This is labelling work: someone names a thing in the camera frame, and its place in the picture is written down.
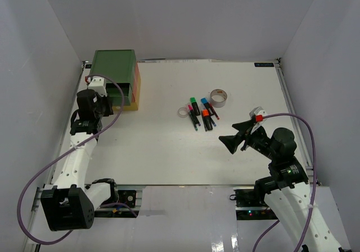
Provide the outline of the orange highlighter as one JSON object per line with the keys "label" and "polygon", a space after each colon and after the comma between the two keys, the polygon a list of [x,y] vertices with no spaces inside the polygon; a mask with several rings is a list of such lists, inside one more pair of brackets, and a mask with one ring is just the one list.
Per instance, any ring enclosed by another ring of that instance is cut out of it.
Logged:
{"label": "orange highlighter", "polygon": [[202,119],[203,119],[204,125],[206,127],[206,130],[212,131],[213,124],[212,124],[211,117],[210,117],[207,109],[202,110]]}

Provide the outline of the blue highlighter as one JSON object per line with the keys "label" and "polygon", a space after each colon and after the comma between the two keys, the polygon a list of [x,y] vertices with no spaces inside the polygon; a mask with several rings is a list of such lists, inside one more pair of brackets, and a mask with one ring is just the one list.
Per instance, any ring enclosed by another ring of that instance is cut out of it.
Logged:
{"label": "blue highlighter", "polygon": [[201,103],[208,110],[210,116],[215,115],[213,107],[210,105],[210,103],[208,102],[208,100],[205,97],[201,99]]}

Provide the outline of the green drawer box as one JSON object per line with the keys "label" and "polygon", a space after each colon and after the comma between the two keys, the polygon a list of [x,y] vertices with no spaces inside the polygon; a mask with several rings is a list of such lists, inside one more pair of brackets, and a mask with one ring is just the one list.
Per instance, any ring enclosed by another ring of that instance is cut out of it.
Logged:
{"label": "green drawer box", "polygon": [[133,49],[97,50],[92,60],[91,74],[105,75],[113,80],[106,82],[106,90],[111,99],[121,96],[116,84],[121,88],[124,96],[131,98],[136,63]]}

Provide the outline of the green highlighter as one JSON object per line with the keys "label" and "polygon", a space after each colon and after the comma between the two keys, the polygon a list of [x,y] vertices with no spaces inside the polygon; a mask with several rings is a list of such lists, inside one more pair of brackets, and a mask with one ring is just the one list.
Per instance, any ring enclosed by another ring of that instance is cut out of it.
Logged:
{"label": "green highlighter", "polygon": [[199,106],[197,104],[197,101],[196,101],[196,98],[194,97],[191,97],[190,98],[190,104],[195,112],[195,115],[196,116],[200,116],[201,115],[201,112],[200,112],[200,109],[199,109]]}

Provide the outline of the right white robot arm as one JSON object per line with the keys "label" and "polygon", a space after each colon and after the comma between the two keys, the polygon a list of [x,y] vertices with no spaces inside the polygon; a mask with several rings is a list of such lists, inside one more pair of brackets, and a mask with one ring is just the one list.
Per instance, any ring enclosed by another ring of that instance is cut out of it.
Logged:
{"label": "right white robot arm", "polygon": [[220,136],[219,140],[231,154],[251,147],[271,162],[270,175],[255,182],[252,199],[260,206],[268,206],[295,245],[295,251],[344,251],[331,233],[315,203],[316,187],[295,157],[297,144],[293,132],[277,128],[271,136],[259,124],[262,117],[233,124],[234,136]]}

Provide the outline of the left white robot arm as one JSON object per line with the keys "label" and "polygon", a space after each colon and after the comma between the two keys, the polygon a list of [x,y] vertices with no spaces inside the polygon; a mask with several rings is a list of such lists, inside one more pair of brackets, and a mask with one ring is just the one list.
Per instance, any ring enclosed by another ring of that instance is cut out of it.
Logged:
{"label": "left white robot arm", "polygon": [[106,90],[85,89],[76,94],[78,109],[70,119],[70,147],[53,187],[43,190],[40,201],[51,231],[89,229],[101,205],[114,206],[119,200],[116,182],[95,180],[86,186],[89,161],[102,129],[101,119],[113,114]]}

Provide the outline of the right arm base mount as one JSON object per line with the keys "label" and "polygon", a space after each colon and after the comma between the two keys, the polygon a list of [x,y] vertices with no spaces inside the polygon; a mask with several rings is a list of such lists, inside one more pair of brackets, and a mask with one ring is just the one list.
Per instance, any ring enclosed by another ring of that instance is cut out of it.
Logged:
{"label": "right arm base mount", "polygon": [[237,188],[229,196],[235,203],[236,218],[238,221],[277,220],[273,210],[261,202],[253,189]]}

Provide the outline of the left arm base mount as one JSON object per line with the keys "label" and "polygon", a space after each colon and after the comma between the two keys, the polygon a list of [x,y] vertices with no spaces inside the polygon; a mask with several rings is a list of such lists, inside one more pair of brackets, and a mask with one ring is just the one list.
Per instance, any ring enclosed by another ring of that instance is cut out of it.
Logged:
{"label": "left arm base mount", "polygon": [[142,204],[142,190],[131,188],[118,189],[119,200],[122,205],[111,205],[104,208],[98,208],[94,216],[96,218],[136,218],[139,216]]}

